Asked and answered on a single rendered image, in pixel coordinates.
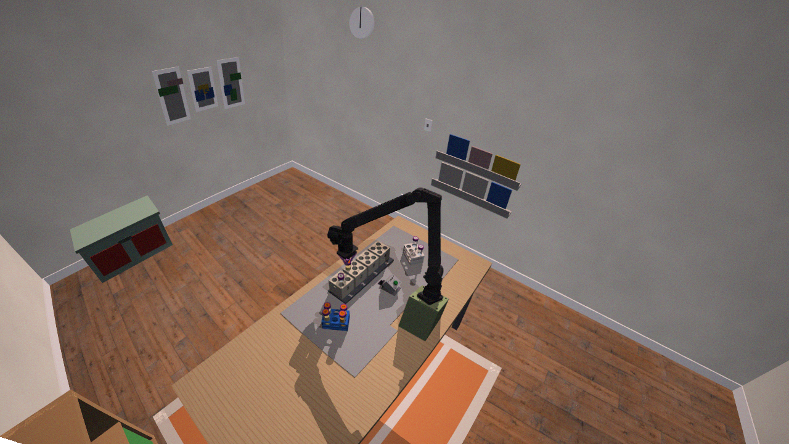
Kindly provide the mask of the beige tube rack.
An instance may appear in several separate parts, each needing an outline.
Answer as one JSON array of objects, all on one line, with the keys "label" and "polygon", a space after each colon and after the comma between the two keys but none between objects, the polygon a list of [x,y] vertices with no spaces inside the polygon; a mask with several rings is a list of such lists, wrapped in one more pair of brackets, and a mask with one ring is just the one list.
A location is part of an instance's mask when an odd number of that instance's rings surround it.
[{"label": "beige tube rack", "polygon": [[413,247],[412,244],[404,245],[403,252],[405,253],[406,258],[411,265],[423,263],[423,259],[425,259],[425,255],[423,253],[422,255],[418,255],[417,251],[418,251],[418,245],[416,247]]}]

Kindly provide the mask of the white button box with label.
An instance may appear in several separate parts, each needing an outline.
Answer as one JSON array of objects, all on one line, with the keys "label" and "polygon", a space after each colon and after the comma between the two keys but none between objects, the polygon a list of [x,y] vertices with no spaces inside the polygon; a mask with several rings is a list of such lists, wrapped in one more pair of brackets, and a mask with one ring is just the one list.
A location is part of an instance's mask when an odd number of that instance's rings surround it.
[{"label": "white button box with label", "polygon": [[401,289],[399,285],[402,284],[402,282],[398,280],[397,276],[392,274],[386,280],[381,280],[381,282],[378,282],[378,284],[382,285],[383,290],[395,296]]}]

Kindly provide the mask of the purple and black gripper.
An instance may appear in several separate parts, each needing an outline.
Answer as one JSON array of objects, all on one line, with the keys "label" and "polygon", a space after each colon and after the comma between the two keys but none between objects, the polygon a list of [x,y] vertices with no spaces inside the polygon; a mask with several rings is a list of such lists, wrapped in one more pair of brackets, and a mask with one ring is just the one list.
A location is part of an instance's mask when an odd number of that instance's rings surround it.
[{"label": "purple and black gripper", "polygon": [[352,261],[353,257],[355,257],[357,255],[357,251],[356,250],[358,250],[357,245],[353,245],[353,244],[351,244],[351,245],[343,245],[343,252],[338,250],[337,251],[337,255],[343,260],[343,263],[345,265],[347,265],[349,260]]}]

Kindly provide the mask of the blue tube rack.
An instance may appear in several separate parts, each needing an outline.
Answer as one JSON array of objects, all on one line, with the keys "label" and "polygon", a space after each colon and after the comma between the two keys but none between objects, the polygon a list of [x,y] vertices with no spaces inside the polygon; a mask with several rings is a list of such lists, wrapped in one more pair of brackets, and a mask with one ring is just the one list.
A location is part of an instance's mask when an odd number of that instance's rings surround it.
[{"label": "blue tube rack", "polygon": [[[332,309],[332,314],[329,314],[329,316],[330,316],[330,320],[329,321],[324,321],[324,316],[323,316],[322,321],[321,321],[323,329],[332,329],[333,331],[348,331],[348,325],[349,325],[349,321],[350,321],[350,311],[347,310],[346,322],[345,323],[341,323],[341,321],[339,320],[339,313],[334,313],[335,310],[338,310],[338,309]],[[340,310],[338,310],[338,312],[339,311]],[[335,316],[335,315],[337,315],[337,316]],[[330,323],[330,325],[324,325],[324,323]],[[340,326],[340,325],[346,325],[346,326]],[[333,327],[337,327],[337,328],[333,328]]]}]

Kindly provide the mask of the grey flat mat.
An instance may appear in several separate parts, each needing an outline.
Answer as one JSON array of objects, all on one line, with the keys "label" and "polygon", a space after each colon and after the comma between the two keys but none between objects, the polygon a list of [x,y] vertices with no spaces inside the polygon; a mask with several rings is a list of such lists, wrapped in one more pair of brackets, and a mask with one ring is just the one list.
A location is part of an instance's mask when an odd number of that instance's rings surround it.
[{"label": "grey flat mat", "polygon": [[[377,238],[379,242],[391,247],[390,257],[394,261],[346,304],[347,310],[350,311],[348,331],[323,329],[321,323],[324,303],[328,302],[332,306],[331,309],[339,310],[339,306],[343,304],[328,292],[328,280],[340,270],[343,271],[345,264],[280,314],[339,366],[343,366],[353,377],[356,377],[396,334],[397,330],[391,327],[391,324],[405,310],[409,296],[420,286],[428,284],[423,278],[428,269],[428,244],[418,239],[417,244],[425,246],[423,263],[411,265],[403,252],[405,244],[412,244],[412,237],[414,236],[393,226]],[[367,245],[353,257],[353,260],[377,240]],[[399,285],[401,289],[395,296],[383,290],[382,285],[378,284],[392,274],[402,282]]]}]

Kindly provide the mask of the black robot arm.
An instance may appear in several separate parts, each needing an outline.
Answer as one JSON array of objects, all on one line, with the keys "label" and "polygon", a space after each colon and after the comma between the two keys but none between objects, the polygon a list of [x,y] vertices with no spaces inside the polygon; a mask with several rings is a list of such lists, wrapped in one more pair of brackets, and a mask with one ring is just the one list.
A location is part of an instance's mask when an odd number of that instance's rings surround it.
[{"label": "black robot arm", "polygon": [[441,283],[443,280],[443,267],[441,265],[441,200],[442,195],[434,193],[430,189],[418,187],[412,193],[409,192],[396,199],[387,200],[387,202],[377,205],[371,210],[366,210],[363,213],[343,220],[341,226],[333,225],[329,227],[327,238],[330,239],[333,245],[337,244],[338,250],[343,252],[343,245],[351,245],[353,243],[353,233],[351,232],[355,228],[402,210],[402,208],[411,206],[415,202],[427,203],[429,267],[423,278],[428,284],[422,292],[418,292],[417,296],[426,304],[431,305],[443,299],[441,295]]}]

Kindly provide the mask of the beige bucket adapter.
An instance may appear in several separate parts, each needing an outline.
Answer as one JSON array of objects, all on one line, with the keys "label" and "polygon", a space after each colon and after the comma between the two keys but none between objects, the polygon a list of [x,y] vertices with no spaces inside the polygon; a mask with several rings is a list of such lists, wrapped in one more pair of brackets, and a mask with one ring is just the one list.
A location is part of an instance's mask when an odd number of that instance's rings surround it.
[{"label": "beige bucket adapter", "polygon": [[358,263],[356,260],[352,260],[351,270],[347,271],[346,267],[344,267],[343,272],[353,278],[353,287],[357,287],[367,278],[367,268],[364,265]]},{"label": "beige bucket adapter", "polygon": [[[343,273],[345,275],[343,282],[339,282],[338,280],[339,273]],[[342,300],[353,290],[353,278],[341,270],[336,275],[333,275],[330,280],[328,280],[328,284],[329,289],[333,292],[333,294],[339,296],[339,298]]]},{"label": "beige bucket adapter", "polygon": [[375,244],[367,248],[367,251],[370,251],[373,253],[373,255],[378,256],[378,265],[382,265],[387,259],[389,259],[391,247],[377,240]]},{"label": "beige bucket adapter", "polygon": [[367,276],[370,276],[373,271],[378,269],[378,256],[373,255],[370,251],[364,251],[356,258],[356,261],[366,266]]}]

